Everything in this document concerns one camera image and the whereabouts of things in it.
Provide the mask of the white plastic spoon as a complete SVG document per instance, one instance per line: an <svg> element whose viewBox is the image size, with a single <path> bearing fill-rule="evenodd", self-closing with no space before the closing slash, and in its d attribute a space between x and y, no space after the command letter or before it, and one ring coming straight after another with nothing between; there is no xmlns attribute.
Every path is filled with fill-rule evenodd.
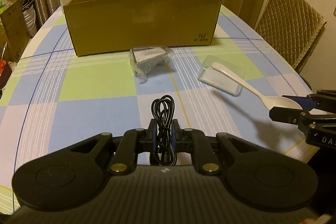
<svg viewBox="0 0 336 224"><path fill-rule="evenodd" d="M241 77L239 77L236 73L234 73L233 71L231 71L226 66L220 63L213 63L211 67L212 69L227 76L229 79L241 85L242 87L247 89L249 92L257 96L262 101L262 104L268 110L271 110L273 107L283 107L283 108L302 110L302 107L292 99L289 99L286 97L279 97L279 96L265 96L261 94L257 89L255 89L253 86L251 86Z"/></svg>

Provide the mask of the clear plastic lidded case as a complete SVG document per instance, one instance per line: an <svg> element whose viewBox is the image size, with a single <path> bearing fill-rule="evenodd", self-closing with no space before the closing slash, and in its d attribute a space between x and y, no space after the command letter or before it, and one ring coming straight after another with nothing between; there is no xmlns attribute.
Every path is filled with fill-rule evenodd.
<svg viewBox="0 0 336 224"><path fill-rule="evenodd" d="M245 77L244 68L238 65L234 65L216 56L208 55L198 71L198 80L223 92L229 93L233 96L238 96L240 94L242 86L229 79L227 76L221 74L220 72L212 69L211 65L213 63L220 63L221 65L224 65L225 67L236 73L241 78L244 79Z"/></svg>

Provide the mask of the clear white box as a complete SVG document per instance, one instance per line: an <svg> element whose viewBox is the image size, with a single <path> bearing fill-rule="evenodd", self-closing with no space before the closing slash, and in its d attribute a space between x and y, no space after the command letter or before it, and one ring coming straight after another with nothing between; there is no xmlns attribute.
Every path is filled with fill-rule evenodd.
<svg viewBox="0 0 336 224"><path fill-rule="evenodd" d="M173 50L165 46L132 48L129 57L134 76L141 84L146 83L155 68L167 64L172 54Z"/></svg>

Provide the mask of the quilted brown chair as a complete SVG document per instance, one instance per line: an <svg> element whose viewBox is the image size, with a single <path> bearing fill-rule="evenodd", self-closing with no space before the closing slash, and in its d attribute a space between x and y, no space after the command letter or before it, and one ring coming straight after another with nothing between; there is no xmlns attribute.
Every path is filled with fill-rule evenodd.
<svg viewBox="0 0 336 224"><path fill-rule="evenodd" d="M305 0L268 0L255 31L300 73L325 24Z"/></svg>

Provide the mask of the checked tablecloth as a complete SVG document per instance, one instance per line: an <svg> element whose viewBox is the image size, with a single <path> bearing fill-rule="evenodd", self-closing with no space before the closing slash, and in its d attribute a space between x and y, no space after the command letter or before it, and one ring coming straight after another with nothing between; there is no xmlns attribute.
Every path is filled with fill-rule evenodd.
<svg viewBox="0 0 336 224"><path fill-rule="evenodd" d="M169 63L140 83L129 53L77 57L65 18L57 10L27 46L1 97L1 212L18 202L14 171L25 162L101 132L115 136L151 120L151 103L169 94L181 127L214 136L228 132L308 161L316 148L291 124L270 120L247 90L238 96L201 83L198 71L214 56L244 69L245 80L267 96L306 96L310 89L250 26L222 7L213 43L174 48Z"/></svg>

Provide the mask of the brown cardboard box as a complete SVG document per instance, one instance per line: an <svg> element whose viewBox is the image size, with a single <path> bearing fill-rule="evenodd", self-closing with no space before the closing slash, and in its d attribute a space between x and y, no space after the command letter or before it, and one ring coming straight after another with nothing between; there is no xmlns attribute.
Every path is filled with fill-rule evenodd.
<svg viewBox="0 0 336 224"><path fill-rule="evenodd" d="M137 47L209 46L221 0L72 0L64 15L77 56Z"/></svg>

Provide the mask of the cardboard boxes pile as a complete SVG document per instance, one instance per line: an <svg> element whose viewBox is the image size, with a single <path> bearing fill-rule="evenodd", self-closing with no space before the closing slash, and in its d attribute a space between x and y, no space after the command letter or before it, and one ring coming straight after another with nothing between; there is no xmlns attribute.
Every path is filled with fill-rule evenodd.
<svg viewBox="0 0 336 224"><path fill-rule="evenodd" d="M1 0L1 59L17 63L36 33L35 0Z"/></svg>

